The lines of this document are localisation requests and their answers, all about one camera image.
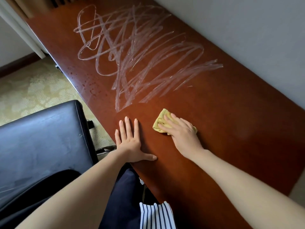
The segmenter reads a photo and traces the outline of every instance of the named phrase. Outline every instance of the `carpet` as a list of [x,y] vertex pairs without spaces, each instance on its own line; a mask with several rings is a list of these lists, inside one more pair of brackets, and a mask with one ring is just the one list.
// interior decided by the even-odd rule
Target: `carpet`
[[0,126],[34,112],[69,101],[79,100],[87,119],[95,149],[114,142],[78,95],[64,74],[46,57],[0,79]]

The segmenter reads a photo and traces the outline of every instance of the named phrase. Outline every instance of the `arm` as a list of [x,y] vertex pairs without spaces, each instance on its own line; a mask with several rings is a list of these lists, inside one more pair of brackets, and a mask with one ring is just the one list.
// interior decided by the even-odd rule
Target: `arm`
[[242,217],[253,228],[305,228],[305,209],[287,196],[202,148],[192,124],[172,114],[172,126],[161,129],[172,135],[179,152],[196,163],[220,186]]
[[126,162],[156,160],[152,154],[141,152],[139,125],[135,119],[135,132],[132,136],[129,119],[119,122],[115,138],[117,150],[57,192],[31,215],[17,229],[57,229],[57,228],[98,228],[121,167]]

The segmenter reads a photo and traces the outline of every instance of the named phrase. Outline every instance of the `striped sleeve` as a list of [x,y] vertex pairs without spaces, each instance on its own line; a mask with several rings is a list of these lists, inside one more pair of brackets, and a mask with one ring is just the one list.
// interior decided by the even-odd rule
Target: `striped sleeve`
[[161,205],[140,203],[140,229],[176,229],[173,211],[167,202]]

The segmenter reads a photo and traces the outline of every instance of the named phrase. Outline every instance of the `white scribble marks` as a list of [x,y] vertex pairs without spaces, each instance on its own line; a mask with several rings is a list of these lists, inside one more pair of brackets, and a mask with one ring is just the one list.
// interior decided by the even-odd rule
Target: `white scribble marks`
[[[92,19],[83,20],[88,18],[89,13]],[[78,52],[78,58],[95,59],[96,71],[100,75],[116,76],[112,90],[116,90],[117,112],[131,105],[136,96],[143,94],[151,86],[154,89],[146,93],[139,102],[146,103],[158,94],[164,96],[174,87],[176,87],[174,90],[179,89],[203,71],[223,67],[222,64],[216,64],[217,60],[197,64],[196,61],[203,54],[203,46],[184,40],[177,42],[179,38],[185,38],[184,34],[173,35],[173,32],[168,32],[161,35],[162,22],[169,16],[170,14],[162,7],[141,4],[131,8],[120,8],[104,16],[96,13],[94,5],[87,6],[79,12],[78,27],[74,32],[81,35],[84,45]],[[82,56],[84,50],[88,49],[94,51],[94,54]],[[99,59],[105,54],[108,54],[109,61],[116,63],[114,72],[106,74],[101,72]],[[164,63],[172,61],[169,58],[174,55],[180,56],[177,61],[166,63],[165,69],[156,77],[147,80],[151,69],[156,68],[158,64],[164,67]],[[191,61],[186,59],[190,55],[193,56]],[[129,77],[140,61],[145,66],[137,69],[139,72]],[[126,100],[124,104],[122,104],[122,95]]]

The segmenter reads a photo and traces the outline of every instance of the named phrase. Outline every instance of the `left hand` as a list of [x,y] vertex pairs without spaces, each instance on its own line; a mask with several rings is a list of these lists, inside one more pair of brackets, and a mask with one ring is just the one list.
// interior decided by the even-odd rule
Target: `left hand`
[[121,139],[119,130],[115,131],[115,140],[117,150],[122,151],[126,156],[126,162],[138,162],[141,160],[154,161],[157,157],[153,154],[146,154],[141,151],[141,141],[139,133],[139,122],[135,119],[135,131],[132,135],[132,129],[128,117],[125,117],[126,131],[122,120],[119,122]]

